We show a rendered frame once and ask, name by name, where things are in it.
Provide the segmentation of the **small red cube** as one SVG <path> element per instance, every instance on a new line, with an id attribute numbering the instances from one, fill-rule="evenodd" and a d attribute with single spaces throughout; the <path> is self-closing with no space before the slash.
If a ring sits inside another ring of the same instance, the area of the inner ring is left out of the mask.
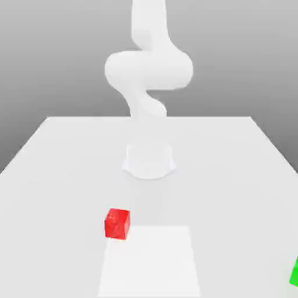
<path id="1" fill-rule="evenodd" d="M 105 237 L 125 240 L 130 229 L 130 211 L 111 208 L 104 219 Z"/>

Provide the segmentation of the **small green cube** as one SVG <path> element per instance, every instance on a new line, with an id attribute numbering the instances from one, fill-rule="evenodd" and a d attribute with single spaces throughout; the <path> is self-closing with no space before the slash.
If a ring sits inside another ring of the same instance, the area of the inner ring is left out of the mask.
<path id="1" fill-rule="evenodd" d="M 298 257 L 292 269 L 292 273 L 289 278 L 289 283 L 295 287 L 298 287 Z"/>

